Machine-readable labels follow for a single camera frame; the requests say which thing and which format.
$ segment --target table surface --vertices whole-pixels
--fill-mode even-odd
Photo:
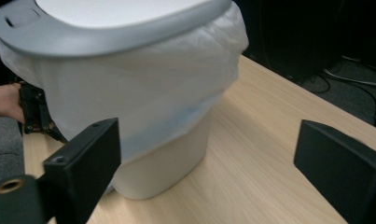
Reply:
[[[89,223],[346,223],[293,164],[302,119],[325,123],[376,150],[376,129],[244,56],[240,77],[214,106],[207,152],[173,187],[149,200],[115,191]],[[24,136],[26,174],[61,147]]]

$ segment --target gray carpet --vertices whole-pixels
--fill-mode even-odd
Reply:
[[[24,174],[22,137],[14,119],[0,118],[0,180]]]
[[[348,60],[340,60],[328,71],[338,77],[376,83],[376,70]],[[312,75],[302,88],[376,127],[376,87],[355,81],[341,81],[324,72]]]

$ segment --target white plastic bag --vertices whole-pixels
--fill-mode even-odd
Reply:
[[[26,57],[0,43],[0,56],[45,91],[49,113],[67,140],[98,120],[118,118],[128,162],[194,127],[238,77],[247,43],[233,3],[208,24],[140,49],[63,60]]]

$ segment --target white trash can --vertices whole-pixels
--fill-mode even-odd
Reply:
[[[135,200],[167,190],[202,159],[210,110],[238,77],[247,42],[230,0],[19,0],[0,8],[1,59],[45,91],[67,140],[118,118],[122,164],[112,185]]]

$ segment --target trash can lid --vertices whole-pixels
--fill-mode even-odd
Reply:
[[[0,40],[34,57],[117,53],[181,35],[231,0],[20,0],[0,8]]]

